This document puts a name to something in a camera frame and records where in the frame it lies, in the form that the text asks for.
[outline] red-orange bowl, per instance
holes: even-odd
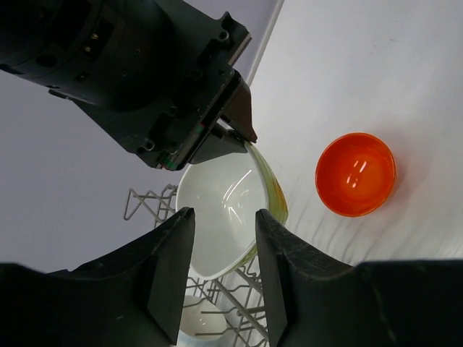
[[[395,178],[396,166],[388,146],[360,132],[334,140],[315,170],[321,200],[346,217],[360,217],[380,207],[392,192]]]

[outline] white countertop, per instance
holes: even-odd
[[[462,18],[463,1],[285,1],[252,93],[290,231],[348,263],[463,254]],[[349,132],[380,137],[399,171],[362,218],[333,214],[314,185]]]

